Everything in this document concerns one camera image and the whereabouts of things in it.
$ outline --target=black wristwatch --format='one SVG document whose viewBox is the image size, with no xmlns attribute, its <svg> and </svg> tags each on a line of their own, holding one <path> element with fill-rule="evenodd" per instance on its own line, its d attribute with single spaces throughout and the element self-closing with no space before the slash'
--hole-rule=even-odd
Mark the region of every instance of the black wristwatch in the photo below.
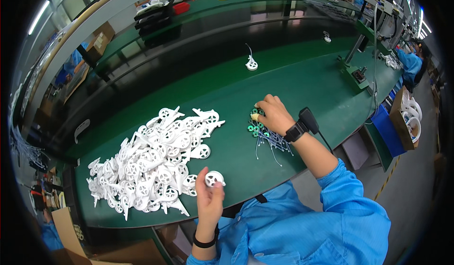
<svg viewBox="0 0 454 265">
<path fill-rule="evenodd" d="M 194 232 L 194 235 L 192 236 L 192 241 L 194 242 L 195 245 L 197 245 L 200 248 L 210 248 L 218 240 L 218 235 L 219 235 L 218 225 L 216 225 L 216 229 L 214 230 L 214 239 L 212 241 L 208 242 L 208 243 L 203 243 L 203 242 L 198 241 L 196 239 L 196 232 L 197 232 L 197 230 Z"/>
<path fill-rule="evenodd" d="M 294 142 L 303 136 L 304 132 L 309 132 L 309 129 L 304 125 L 304 123 L 298 119 L 298 121 L 287 130 L 284 139 L 287 142 Z"/>
</svg>

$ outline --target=yellow floor line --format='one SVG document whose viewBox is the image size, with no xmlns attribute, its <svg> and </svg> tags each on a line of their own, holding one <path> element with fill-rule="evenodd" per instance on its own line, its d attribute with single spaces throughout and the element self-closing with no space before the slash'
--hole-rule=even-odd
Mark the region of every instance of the yellow floor line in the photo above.
<svg viewBox="0 0 454 265">
<path fill-rule="evenodd" d="M 386 184 L 388 183 L 389 181 L 389 178 L 393 175 L 393 172 L 394 170 L 396 169 L 396 166 L 397 166 L 397 163 L 399 162 L 400 160 L 400 156 L 397 157 L 397 160 L 396 160 L 396 163 L 394 164 L 393 166 L 393 169 L 391 170 L 391 173 L 389 174 L 388 178 L 385 180 L 385 182 L 383 183 L 382 187 L 380 188 L 380 190 L 378 191 L 377 195 L 375 195 L 375 198 L 374 198 L 374 201 L 377 200 L 378 196 L 380 196 L 381 192 L 383 191 L 384 187 L 386 186 Z"/>
</svg>

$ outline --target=red box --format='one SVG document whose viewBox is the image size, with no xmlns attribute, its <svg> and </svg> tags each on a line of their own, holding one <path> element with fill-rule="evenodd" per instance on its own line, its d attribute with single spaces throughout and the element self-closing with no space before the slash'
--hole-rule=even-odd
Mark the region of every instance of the red box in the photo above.
<svg viewBox="0 0 454 265">
<path fill-rule="evenodd" d="M 190 5 L 188 3 L 181 2 L 181 3 L 176 4 L 173 7 L 173 10 L 175 11 L 175 15 L 179 15 L 181 13 L 184 13 L 184 12 L 188 11 L 189 7 L 190 7 Z"/>
</svg>

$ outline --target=blue plastic bin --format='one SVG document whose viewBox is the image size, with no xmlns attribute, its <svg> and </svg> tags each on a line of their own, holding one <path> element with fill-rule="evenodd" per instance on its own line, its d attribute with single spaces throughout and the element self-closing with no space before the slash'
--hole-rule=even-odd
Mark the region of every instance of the blue plastic bin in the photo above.
<svg viewBox="0 0 454 265">
<path fill-rule="evenodd" d="M 404 146 L 402 146 L 399 135 L 391 122 L 391 119 L 389 119 L 389 113 L 382 104 L 378 107 L 375 115 L 371 117 L 371 121 L 377 128 L 393 157 L 406 152 L 404 150 Z"/>
</svg>

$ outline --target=black wristband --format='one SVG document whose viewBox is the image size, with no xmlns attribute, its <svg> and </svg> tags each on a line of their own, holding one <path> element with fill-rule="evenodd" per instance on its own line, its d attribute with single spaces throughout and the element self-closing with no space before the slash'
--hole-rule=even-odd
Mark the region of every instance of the black wristband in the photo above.
<svg viewBox="0 0 454 265">
<path fill-rule="evenodd" d="M 216 229 L 214 230 L 214 239 L 208 243 L 203 243 L 203 242 L 200 242 L 196 239 L 196 232 L 197 230 L 194 232 L 194 235 L 192 236 L 192 241 L 194 242 L 195 245 L 197 245 L 197 247 L 200 247 L 200 248 L 210 248 L 212 247 L 216 241 L 218 240 L 218 235 L 219 235 L 219 228 L 218 228 L 218 225 L 216 225 Z"/>
<path fill-rule="evenodd" d="M 290 127 L 286 135 L 284 136 L 284 139 L 287 142 L 294 142 L 298 140 L 301 136 L 303 136 L 304 132 L 308 132 L 309 129 L 304 125 L 303 122 L 297 121 L 292 127 Z"/>
</svg>

